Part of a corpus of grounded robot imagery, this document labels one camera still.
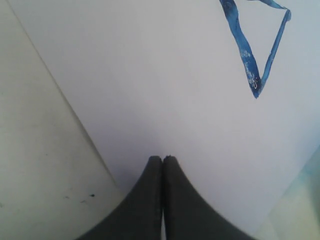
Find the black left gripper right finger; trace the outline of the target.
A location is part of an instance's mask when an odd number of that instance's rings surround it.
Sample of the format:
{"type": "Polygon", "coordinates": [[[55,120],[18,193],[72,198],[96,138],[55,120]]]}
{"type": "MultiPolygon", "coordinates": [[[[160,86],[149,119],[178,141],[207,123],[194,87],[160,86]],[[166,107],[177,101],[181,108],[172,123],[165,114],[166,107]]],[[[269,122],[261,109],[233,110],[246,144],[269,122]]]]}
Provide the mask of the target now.
{"type": "Polygon", "coordinates": [[[162,164],[162,206],[167,240],[252,240],[196,191],[176,157],[162,164]]]}

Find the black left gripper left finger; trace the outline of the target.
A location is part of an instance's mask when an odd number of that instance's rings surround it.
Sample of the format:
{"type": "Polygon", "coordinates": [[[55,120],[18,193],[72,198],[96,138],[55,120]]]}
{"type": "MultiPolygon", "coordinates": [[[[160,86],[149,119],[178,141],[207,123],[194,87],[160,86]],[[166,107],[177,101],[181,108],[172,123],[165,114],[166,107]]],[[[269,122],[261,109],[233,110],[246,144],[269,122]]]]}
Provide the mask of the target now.
{"type": "Polygon", "coordinates": [[[151,156],[129,194],[80,240],[160,240],[162,228],[162,166],[151,156]]]}

